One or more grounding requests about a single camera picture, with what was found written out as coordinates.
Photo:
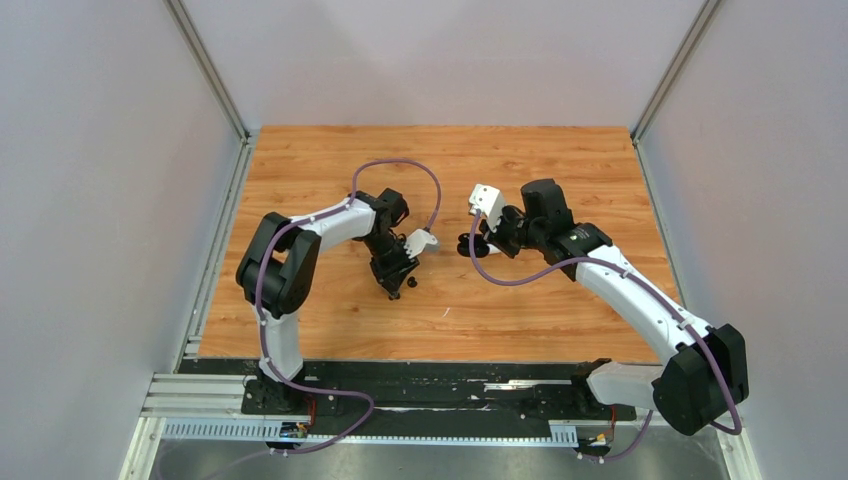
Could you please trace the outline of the black earbud charging case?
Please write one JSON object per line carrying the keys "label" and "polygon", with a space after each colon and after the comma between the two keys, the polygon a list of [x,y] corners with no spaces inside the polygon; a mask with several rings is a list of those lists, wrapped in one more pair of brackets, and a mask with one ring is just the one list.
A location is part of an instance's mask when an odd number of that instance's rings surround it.
{"label": "black earbud charging case", "polygon": [[477,258],[484,258],[491,254],[489,252],[490,245],[482,234],[467,232],[457,237],[456,251],[462,257],[470,258],[474,255]]}

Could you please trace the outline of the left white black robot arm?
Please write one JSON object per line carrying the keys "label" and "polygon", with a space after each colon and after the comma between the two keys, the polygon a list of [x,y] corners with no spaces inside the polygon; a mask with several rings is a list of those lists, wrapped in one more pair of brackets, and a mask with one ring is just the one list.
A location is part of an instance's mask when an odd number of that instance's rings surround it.
{"label": "left white black robot arm", "polygon": [[369,267],[390,299],[420,264],[419,257],[438,247],[427,228],[409,235],[395,229],[409,208],[397,191],[372,196],[357,191],[339,204],[310,215],[265,215],[237,268],[236,282],[252,304],[260,331],[260,377],[272,381],[268,400],[283,413],[298,411],[306,386],[295,377],[303,367],[299,310],[305,303],[319,256],[347,241],[363,243]]}

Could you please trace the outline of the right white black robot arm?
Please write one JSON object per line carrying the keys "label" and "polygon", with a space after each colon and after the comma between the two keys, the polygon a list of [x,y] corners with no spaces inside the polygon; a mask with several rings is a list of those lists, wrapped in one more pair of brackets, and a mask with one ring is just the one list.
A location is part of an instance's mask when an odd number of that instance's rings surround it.
{"label": "right white black robot arm", "polygon": [[620,404],[653,410],[677,432],[707,426],[739,434],[737,406],[749,395],[746,342],[730,324],[713,326],[676,303],[647,279],[597,226],[574,220],[562,188],[552,179],[521,188],[523,205],[507,204],[500,190],[478,184],[469,196],[474,217],[469,254],[477,270],[483,250],[514,258],[543,255],[546,274],[563,273],[610,306],[653,350],[656,366],[609,359],[584,363],[573,379],[571,403],[584,417]]}

